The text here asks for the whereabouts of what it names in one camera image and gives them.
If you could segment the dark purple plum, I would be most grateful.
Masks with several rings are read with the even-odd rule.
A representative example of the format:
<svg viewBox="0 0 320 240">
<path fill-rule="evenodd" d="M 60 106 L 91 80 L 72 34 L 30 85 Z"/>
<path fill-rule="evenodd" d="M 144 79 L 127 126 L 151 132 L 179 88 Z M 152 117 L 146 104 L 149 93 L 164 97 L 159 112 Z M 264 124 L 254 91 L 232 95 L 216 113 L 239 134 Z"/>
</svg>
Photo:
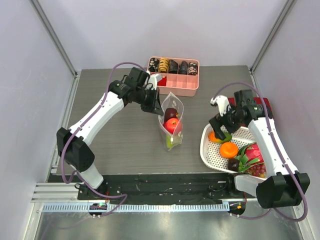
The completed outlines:
<svg viewBox="0 0 320 240">
<path fill-rule="evenodd" d="M 165 113 L 164 113 L 164 121 L 165 122 L 168 121 L 169 119 L 178 118 L 178 117 L 179 117 L 179 113 L 175 108 L 168 107 L 165 110 Z"/>
</svg>

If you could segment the orange tangerine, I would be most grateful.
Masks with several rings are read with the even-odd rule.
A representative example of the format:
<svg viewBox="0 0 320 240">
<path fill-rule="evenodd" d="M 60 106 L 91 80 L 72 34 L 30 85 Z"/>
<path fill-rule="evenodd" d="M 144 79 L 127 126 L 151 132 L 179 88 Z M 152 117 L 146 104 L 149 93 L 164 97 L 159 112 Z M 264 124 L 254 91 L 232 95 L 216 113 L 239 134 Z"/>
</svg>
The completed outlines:
<svg viewBox="0 0 320 240">
<path fill-rule="evenodd" d="M 220 155 L 226 159 L 234 158 L 238 152 L 239 149 L 233 142 L 224 142 L 219 148 Z"/>
</svg>

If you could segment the clear polka dot zip bag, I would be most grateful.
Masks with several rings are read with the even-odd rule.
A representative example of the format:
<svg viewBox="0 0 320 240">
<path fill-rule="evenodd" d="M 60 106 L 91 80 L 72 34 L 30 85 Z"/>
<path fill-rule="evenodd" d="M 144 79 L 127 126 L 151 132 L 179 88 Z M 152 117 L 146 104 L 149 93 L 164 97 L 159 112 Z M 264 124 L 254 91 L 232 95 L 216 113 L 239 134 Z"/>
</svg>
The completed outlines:
<svg viewBox="0 0 320 240">
<path fill-rule="evenodd" d="M 182 101 L 170 92 L 161 104 L 163 116 L 158 116 L 160 134 L 164 148 L 170 151 L 183 142 L 184 105 Z"/>
</svg>

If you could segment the red apple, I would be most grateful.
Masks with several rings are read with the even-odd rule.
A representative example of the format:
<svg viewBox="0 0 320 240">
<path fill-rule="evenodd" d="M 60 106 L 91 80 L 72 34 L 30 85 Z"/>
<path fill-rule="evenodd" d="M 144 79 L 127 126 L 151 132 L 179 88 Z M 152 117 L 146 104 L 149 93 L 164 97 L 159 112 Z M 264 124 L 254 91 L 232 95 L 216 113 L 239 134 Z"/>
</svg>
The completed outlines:
<svg viewBox="0 0 320 240">
<path fill-rule="evenodd" d="M 163 126 L 170 134 L 179 133 L 182 129 L 182 124 L 178 118 L 169 119 Z"/>
</svg>

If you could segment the green pear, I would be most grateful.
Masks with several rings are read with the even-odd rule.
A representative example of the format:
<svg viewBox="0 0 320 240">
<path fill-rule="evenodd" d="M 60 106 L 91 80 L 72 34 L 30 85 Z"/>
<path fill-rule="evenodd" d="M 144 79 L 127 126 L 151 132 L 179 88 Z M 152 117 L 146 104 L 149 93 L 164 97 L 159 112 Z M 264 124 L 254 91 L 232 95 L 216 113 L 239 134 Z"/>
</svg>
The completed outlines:
<svg viewBox="0 0 320 240">
<path fill-rule="evenodd" d="M 180 145 L 181 143 L 182 143 L 182 138 L 178 135 L 166 136 L 166 147 L 168 149 L 171 149 L 177 145 Z"/>
</svg>

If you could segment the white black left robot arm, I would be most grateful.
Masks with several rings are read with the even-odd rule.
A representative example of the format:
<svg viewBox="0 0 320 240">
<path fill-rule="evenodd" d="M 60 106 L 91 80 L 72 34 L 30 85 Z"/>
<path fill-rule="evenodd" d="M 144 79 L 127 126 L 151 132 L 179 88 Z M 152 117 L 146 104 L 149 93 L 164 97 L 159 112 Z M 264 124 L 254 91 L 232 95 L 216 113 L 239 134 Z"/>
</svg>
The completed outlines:
<svg viewBox="0 0 320 240">
<path fill-rule="evenodd" d="M 90 145 L 104 125 L 126 105 L 137 103 L 143 112 L 163 116 L 158 82 L 159 73 L 150 74 L 133 67 L 121 80 L 109 83 L 98 103 L 69 129 L 56 133 L 58 155 L 70 165 L 90 187 L 89 194 L 100 200 L 107 192 L 104 178 L 94 165 L 95 155 Z"/>
</svg>

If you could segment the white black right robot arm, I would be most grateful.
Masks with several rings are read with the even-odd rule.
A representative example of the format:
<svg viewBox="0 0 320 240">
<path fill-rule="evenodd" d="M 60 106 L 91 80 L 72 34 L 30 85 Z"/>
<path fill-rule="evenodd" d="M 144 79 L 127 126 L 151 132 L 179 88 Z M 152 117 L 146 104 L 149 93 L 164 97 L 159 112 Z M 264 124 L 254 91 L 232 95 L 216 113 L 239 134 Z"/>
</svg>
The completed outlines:
<svg viewBox="0 0 320 240">
<path fill-rule="evenodd" d="M 265 102 L 256 103 L 250 89 L 235 92 L 234 99 L 235 104 L 231 104 L 226 96 L 214 96 L 210 104 L 218 108 L 218 114 L 209 120 L 209 124 L 220 140 L 225 139 L 223 128 L 233 134 L 246 126 L 264 160 L 266 179 L 237 173 L 234 180 L 226 184 L 226 193 L 236 198 L 246 192 L 256 197 L 264 209 L 305 203 L 310 178 L 306 173 L 300 173 L 290 160 Z"/>
</svg>

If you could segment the orange green mango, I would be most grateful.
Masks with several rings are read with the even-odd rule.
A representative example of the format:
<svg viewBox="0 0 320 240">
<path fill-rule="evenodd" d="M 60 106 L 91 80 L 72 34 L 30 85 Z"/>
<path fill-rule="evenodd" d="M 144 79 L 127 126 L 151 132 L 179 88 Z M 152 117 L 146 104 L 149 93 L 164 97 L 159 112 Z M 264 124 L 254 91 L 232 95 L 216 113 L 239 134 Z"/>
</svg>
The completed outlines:
<svg viewBox="0 0 320 240">
<path fill-rule="evenodd" d="M 214 131 L 211 131 L 209 134 L 208 134 L 208 139 L 213 142 L 213 143 L 218 143 L 218 144 L 223 144 L 225 142 L 230 142 L 232 140 L 232 135 L 229 134 L 228 132 L 224 132 L 224 136 L 225 138 L 224 139 L 219 139 L 215 136 L 215 132 Z"/>
</svg>

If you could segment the white perforated fruit basket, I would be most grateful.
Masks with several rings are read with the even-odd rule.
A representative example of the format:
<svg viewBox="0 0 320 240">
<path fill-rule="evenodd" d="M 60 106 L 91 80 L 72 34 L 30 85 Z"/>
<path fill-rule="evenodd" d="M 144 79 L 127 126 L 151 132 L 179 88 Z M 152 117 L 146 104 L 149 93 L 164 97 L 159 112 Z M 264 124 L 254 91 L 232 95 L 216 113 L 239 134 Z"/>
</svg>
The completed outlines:
<svg viewBox="0 0 320 240">
<path fill-rule="evenodd" d="M 222 128 L 225 140 L 219 140 L 210 124 L 202 133 L 200 157 L 204 164 L 213 170 L 226 173 L 244 173 L 265 179 L 266 165 L 253 135 L 246 127 L 240 127 L 229 134 Z"/>
</svg>

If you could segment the pink divided organizer box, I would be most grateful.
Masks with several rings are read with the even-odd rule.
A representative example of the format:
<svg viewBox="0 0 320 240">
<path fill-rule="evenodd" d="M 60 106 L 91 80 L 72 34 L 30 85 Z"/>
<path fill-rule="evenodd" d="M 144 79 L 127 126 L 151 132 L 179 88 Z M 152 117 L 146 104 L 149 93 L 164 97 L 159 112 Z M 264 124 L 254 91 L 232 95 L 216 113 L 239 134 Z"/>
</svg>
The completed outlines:
<svg viewBox="0 0 320 240">
<path fill-rule="evenodd" d="M 197 75 L 183 75 L 183 74 L 171 74 L 171 73 L 160 73 L 160 72 L 150 72 L 151 74 L 161 74 L 162 77 L 167 77 L 166 86 L 158 86 L 159 92 L 162 95 L 168 95 L 169 93 L 173 93 L 176 96 L 183 96 L 183 97 L 193 97 L 196 95 L 196 92 L 199 87 L 199 67 L 200 62 L 196 59 L 189 59 L 189 58 L 174 58 L 174 57 L 165 57 L 165 56 L 152 56 L 151 58 L 168 58 L 169 60 L 172 59 L 181 64 L 182 61 L 186 61 L 189 65 L 190 62 L 196 62 L 198 64 L 198 74 Z"/>
</svg>

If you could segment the folded red cloth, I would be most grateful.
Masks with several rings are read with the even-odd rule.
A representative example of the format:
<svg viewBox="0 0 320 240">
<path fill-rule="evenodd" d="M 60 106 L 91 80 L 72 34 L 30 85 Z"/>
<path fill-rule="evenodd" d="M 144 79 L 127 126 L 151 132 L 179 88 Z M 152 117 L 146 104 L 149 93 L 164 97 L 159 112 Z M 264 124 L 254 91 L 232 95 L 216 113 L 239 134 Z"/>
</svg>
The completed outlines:
<svg viewBox="0 0 320 240">
<path fill-rule="evenodd" d="M 234 97 L 228 97 L 228 101 L 231 105 L 235 106 L 236 108 L 243 108 L 244 106 L 252 106 L 254 110 L 254 114 L 257 118 L 266 117 L 265 109 L 263 107 L 262 101 L 259 97 L 254 97 L 252 100 L 243 100 L 243 101 L 236 101 Z M 263 101 L 266 105 L 267 114 L 270 119 L 273 118 L 272 109 L 267 98 L 263 98 Z"/>
</svg>

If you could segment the pink dragon fruit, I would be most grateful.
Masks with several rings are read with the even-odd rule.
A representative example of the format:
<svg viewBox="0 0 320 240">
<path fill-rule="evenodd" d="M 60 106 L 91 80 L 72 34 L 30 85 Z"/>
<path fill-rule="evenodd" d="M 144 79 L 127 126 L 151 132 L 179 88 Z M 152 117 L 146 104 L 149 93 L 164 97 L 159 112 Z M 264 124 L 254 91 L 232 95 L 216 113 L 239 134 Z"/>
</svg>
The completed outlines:
<svg viewBox="0 0 320 240">
<path fill-rule="evenodd" d="M 238 172 L 251 170 L 253 167 L 263 165 L 264 159 L 256 142 L 243 146 L 235 157 L 239 161 Z"/>
</svg>

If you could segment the black floral sock roll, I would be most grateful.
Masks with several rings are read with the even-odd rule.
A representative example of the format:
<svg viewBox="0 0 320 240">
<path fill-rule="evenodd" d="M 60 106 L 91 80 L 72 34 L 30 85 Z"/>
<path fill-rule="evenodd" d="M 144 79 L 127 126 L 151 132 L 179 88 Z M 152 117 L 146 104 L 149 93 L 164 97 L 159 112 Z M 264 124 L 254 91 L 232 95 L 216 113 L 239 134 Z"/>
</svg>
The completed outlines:
<svg viewBox="0 0 320 240">
<path fill-rule="evenodd" d="M 159 69 L 159 64 L 160 64 L 160 60 L 156 57 L 152 57 L 150 60 L 149 60 L 149 64 L 148 64 L 148 70 L 151 72 L 151 73 L 157 73 L 158 72 L 158 69 Z"/>
</svg>

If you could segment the dark brown sock roll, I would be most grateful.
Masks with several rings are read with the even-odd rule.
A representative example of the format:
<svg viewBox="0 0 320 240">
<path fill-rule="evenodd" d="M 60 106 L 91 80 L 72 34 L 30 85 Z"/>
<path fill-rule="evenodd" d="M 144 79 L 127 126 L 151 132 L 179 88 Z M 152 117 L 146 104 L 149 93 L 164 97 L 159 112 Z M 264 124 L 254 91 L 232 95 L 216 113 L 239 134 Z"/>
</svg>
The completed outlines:
<svg viewBox="0 0 320 240">
<path fill-rule="evenodd" d="M 168 73 L 169 74 L 177 74 L 178 69 L 179 69 L 178 63 L 175 60 L 170 59 L 169 63 L 168 63 Z"/>
</svg>

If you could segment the yellow black patterned roll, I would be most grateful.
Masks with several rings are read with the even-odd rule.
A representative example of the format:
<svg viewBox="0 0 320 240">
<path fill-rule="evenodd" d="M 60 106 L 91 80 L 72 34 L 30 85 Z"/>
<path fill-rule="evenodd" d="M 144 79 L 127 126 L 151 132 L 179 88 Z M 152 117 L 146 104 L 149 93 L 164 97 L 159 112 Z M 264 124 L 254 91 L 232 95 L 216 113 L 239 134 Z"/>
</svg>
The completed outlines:
<svg viewBox="0 0 320 240">
<path fill-rule="evenodd" d="M 166 57 L 161 57 L 158 65 L 159 73 L 167 73 L 169 70 L 169 59 Z"/>
</svg>

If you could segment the black dotted sock roll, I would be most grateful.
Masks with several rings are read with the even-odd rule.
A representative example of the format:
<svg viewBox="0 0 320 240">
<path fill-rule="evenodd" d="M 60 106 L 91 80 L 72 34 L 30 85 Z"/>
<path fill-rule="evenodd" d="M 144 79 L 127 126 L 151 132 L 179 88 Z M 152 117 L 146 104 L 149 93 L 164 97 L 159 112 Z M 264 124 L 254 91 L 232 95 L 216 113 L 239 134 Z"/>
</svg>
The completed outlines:
<svg viewBox="0 0 320 240">
<path fill-rule="evenodd" d="M 179 69 L 178 69 L 178 74 L 179 75 L 187 75 L 188 74 L 188 63 L 183 60 L 180 65 L 179 65 Z"/>
</svg>

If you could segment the purple grape bunch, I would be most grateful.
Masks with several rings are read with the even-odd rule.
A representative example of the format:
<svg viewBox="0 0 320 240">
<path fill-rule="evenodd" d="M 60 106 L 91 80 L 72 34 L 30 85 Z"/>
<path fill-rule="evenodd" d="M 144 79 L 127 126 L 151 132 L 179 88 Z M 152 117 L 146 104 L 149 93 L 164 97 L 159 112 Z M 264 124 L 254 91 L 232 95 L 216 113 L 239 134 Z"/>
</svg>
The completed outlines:
<svg viewBox="0 0 320 240">
<path fill-rule="evenodd" d="M 247 173 L 254 177 L 266 178 L 267 171 L 265 164 L 256 164 L 247 170 Z"/>
</svg>

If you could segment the black pink floral roll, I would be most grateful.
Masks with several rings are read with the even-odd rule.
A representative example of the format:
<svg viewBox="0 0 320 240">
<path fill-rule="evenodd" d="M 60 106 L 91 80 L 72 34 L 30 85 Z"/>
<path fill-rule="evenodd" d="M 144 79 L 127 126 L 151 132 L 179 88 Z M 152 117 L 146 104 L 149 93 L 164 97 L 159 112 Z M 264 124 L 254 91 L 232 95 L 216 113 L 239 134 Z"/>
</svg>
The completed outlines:
<svg viewBox="0 0 320 240">
<path fill-rule="evenodd" d="M 196 76 L 198 74 L 198 64 L 196 62 L 190 62 L 188 64 L 187 74 L 190 76 Z"/>
</svg>

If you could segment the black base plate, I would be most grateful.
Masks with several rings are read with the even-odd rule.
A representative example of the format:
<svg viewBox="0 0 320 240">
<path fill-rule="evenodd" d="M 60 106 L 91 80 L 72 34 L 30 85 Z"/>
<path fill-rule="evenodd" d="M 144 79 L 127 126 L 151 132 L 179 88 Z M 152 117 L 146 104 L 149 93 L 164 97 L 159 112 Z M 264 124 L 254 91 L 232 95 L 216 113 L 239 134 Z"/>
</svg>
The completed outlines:
<svg viewBox="0 0 320 240">
<path fill-rule="evenodd" d="M 210 205 L 253 196 L 232 186 L 228 173 L 164 173 L 104 175 L 98 192 L 126 194 L 126 205 Z"/>
</svg>

